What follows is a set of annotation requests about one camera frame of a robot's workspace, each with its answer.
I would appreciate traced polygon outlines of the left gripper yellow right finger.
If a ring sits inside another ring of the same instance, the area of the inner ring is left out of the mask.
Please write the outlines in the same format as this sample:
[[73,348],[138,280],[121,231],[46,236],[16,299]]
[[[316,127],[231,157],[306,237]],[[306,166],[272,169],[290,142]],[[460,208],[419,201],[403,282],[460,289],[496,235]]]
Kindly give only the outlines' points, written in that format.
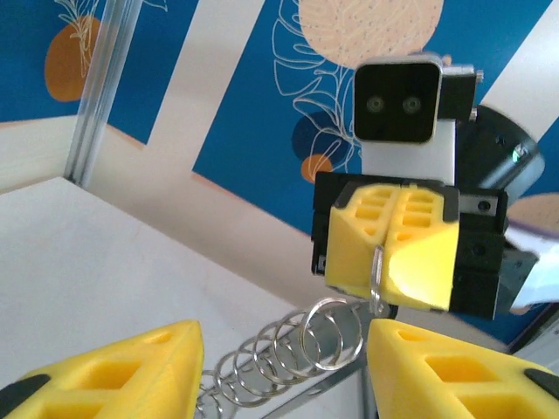
[[382,418],[556,418],[545,367],[393,319],[369,326],[367,361]]

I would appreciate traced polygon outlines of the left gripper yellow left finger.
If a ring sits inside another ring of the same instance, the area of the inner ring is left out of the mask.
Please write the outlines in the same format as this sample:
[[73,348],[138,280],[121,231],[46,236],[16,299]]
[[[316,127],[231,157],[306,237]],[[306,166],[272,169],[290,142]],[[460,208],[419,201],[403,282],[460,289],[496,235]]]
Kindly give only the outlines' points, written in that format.
[[192,418],[202,328],[182,320],[66,358],[1,390],[3,418]]

